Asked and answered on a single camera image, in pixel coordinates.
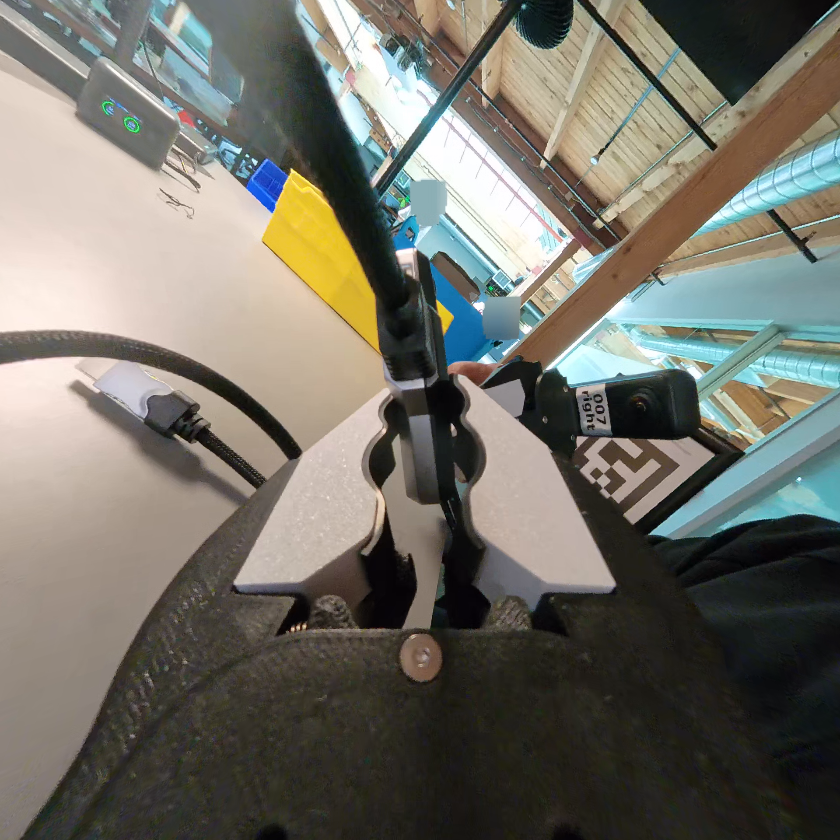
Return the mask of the blue plastic bin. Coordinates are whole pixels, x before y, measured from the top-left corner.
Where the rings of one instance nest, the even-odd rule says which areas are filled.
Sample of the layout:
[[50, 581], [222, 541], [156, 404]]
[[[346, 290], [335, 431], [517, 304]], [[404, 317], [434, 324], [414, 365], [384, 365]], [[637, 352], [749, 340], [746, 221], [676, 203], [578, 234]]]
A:
[[421, 226], [407, 208], [392, 236], [397, 249], [414, 247], [429, 261], [437, 302], [452, 317], [444, 333], [449, 363], [499, 362], [513, 352], [516, 341], [489, 339], [484, 330], [487, 288], [501, 273], [460, 227], [447, 216], [435, 226]]
[[258, 202], [273, 213], [287, 182], [288, 174], [271, 159], [265, 158], [249, 177], [245, 188]]

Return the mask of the person's right forearm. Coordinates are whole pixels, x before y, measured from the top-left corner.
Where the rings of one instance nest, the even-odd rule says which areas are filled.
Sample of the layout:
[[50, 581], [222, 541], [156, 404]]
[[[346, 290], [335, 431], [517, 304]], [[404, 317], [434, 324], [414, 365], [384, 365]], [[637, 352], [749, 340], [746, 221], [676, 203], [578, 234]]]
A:
[[838, 522], [798, 514], [647, 540], [717, 636], [770, 755], [795, 784], [838, 792]]

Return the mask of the grey power bank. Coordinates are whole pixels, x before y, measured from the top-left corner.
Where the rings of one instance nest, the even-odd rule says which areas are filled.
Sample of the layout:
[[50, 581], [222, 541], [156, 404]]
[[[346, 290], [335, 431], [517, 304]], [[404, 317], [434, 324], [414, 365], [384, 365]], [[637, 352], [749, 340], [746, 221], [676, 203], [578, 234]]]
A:
[[76, 115], [154, 171], [163, 168], [181, 126], [171, 109], [104, 56], [91, 65]]

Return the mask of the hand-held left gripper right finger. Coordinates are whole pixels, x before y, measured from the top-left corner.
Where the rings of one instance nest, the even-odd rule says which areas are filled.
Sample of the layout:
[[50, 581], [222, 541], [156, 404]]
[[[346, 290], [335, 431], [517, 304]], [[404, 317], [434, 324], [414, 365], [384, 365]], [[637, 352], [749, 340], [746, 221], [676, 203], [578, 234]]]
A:
[[465, 535], [446, 552], [450, 612], [480, 611], [512, 595], [534, 610], [544, 596], [608, 595], [602, 552], [549, 447], [462, 375], [453, 426]]

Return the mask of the black hanging panel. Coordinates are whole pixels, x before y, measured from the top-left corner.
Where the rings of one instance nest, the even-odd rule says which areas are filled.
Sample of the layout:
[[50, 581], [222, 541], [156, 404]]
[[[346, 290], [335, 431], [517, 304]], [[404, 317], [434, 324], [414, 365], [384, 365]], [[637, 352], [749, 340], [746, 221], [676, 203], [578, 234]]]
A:
[[835, 1], [642, 1], [644, 9], [736, 104]]

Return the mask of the yellow plastic bin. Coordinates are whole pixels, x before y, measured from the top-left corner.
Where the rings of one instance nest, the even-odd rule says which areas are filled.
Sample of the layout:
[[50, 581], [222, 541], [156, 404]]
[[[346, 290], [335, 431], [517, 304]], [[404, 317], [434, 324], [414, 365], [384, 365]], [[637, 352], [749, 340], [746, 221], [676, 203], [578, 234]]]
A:
[[373, 350], [378, 351], [375, 295], [322, 192], [291, 171], [262, 236], [292, 270]]

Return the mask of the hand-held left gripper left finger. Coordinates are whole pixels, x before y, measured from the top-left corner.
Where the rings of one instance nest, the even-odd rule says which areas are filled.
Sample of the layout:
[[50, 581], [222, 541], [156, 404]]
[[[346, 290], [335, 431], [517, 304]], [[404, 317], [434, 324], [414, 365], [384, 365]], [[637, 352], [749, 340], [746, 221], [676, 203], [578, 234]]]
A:
[[392, 395], [377, 393], [291, 464], [234, 579], [244, 595], [336, 595], [352, 611], [409, 611], [413, 560], [393, 537], [383, 486], [396, 467]]

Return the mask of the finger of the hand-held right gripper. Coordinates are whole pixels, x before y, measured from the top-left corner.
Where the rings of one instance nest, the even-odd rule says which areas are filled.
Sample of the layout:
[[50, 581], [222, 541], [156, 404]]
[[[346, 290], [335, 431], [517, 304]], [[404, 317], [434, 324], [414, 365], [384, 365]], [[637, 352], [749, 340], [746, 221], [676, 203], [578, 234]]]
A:
[[500, 363], [480, 388], [512, 417], [520, 418], [537, 407], [536, 391], [542, 373], [540, 362], [513, 358]]

